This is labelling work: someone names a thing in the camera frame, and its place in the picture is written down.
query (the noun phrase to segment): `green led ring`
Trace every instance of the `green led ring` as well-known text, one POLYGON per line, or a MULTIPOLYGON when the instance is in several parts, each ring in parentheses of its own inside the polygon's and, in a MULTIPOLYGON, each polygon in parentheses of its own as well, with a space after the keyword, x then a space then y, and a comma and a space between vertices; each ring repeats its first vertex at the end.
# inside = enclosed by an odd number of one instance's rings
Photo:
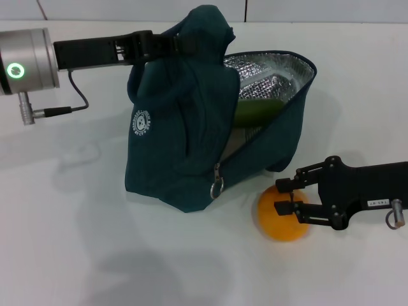
POLYGON ((23 75, 24 75, 24 72, 25 72, 24 67, 21 66, 17 62, 13 62, 10 65, 8 65, 8 67, 7 67, 7 74, 9 75, 10 78, 22 78, 23 75), (13 69, 15 69, 15 68, 20 70, 20 72, 18 74, 13 73, 13 69))

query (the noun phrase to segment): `silver cylindrical joint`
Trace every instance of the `silver cylindrical joint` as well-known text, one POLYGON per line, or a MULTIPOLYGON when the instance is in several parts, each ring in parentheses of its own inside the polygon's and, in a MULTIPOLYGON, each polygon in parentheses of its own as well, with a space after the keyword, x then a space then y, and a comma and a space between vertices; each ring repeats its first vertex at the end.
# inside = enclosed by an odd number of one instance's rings
POLYGON ((44 109, 42 109, 42 110, 34 110, 34 111, 33 111, 33 117, 34 117, 34 119, 45 118, 45 111, 44 111, 44 109))
POLYGON ((31 108, 28 93, 19 92, 18 98, 20 99, 20 112, 24 125, 29 126, 30 124, 34 124, 33 109, 31 108))
POLYGON ((0 94, 59 87, 54 48, 47 29, 0 32, 3 77, 0 94))
POLYGON ((402 202, 399 199, 391 201, 391 206, 393 208, 395 227, 400 228, 405 225, 404 213, 402 212, 402 202))

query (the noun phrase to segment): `orange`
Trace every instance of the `orange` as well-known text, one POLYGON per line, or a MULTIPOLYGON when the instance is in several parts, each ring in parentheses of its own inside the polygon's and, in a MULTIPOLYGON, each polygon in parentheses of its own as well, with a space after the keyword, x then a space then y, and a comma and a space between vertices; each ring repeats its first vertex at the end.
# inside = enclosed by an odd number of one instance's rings
MULTIPOLYGON (((299 190, 293 192, 294 201, 308 203, 306 196, 299 190)), ((293 241, 303 237, 309 225, 299 223, 295 214, 278 215, 276 201, 290 201, 289 193, 279 193, 276 186, 263 192, 258 202, 258 222, 269 237, 279 241, 293 241)))

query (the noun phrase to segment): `white wall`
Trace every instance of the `white wall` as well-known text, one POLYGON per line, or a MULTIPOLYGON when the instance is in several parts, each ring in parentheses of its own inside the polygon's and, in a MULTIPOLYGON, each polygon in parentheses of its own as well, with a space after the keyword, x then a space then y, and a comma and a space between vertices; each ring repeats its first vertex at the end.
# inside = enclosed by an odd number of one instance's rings
POLYGON ((42 20, 36 0, 0 0, 0 20, 42 20))
POLYGON ((41 4, 49 20, 179 21, 201 4, 217 5, 228 21, 244 21, 245 14, 245 0, 41 0, 41 4))
MULTIPOLYGON (((200 4, 244 21, 245 0, 40 0, 49 20, 179 21, 200 4)), ((41 20, 36 0, 0 0, 0 20, 41 20)), ((406 0, 248 0, 249 22, 408 22, 406 0)))
POLYGON ((408 22, 408 1, 248 0, 247 21, 408 22))

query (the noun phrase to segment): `metal pin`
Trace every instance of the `metal pin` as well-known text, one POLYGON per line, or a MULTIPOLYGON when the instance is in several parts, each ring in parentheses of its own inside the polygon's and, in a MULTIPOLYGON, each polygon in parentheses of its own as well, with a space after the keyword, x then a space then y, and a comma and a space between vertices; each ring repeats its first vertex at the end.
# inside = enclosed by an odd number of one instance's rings
POLYGON ((404 213, 402 212, 402 202, 399 199, 392 200, 391 206, 394 212, 395 227, 400 228, 405 225, 404 213))
POLYGON ((28 98, 28 93, 19 92, 18 98, 20 100, 20 113, 21 118, 25 126, 34 124, 33 109, 31 108, 30 100, 28 98))

